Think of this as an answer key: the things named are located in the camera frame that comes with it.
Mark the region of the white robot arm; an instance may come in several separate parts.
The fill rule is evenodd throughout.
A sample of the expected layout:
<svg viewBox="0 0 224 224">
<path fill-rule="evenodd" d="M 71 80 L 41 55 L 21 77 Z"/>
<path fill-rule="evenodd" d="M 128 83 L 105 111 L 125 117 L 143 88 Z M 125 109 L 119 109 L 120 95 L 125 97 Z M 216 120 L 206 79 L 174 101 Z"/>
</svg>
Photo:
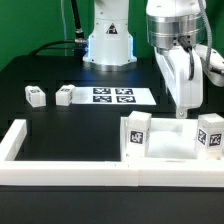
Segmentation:
<svg viewBox="0 0 224 224">
<path fill-rule="evenodd" d="M 83 62 L 101 71 L 137 63 L 139 49 L 154 49 L 176 116 L 203 102 L 203 78 L 224 87 L 224 57 L 212 48 L 206 0 L 93 0 L 93 31 Z"/>
</svg>

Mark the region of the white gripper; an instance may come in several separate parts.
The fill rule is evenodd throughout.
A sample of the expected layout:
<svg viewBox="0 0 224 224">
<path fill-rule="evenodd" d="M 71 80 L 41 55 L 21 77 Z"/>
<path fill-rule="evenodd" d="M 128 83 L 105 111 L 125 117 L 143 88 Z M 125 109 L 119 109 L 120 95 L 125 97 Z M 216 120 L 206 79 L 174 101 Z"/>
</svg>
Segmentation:
<svg viewBox="0 0 224 224">
<path fill-rule="evenodd" d="M 210 65 L 213 71 L 205 67 L 207 47 L 197 44 L 193 48 L 194 77 L 190 76 L 190 56 L 181 47 L 174 46 L 164 50 L 155 48 L 156 61 L 176 104 L 176 118 L 186 119 L 187 110 L 198 108 L 203 102 L 203 74 L 219 87 L 224 87 L 224 58 L 212 50 Z"/>
</svg>

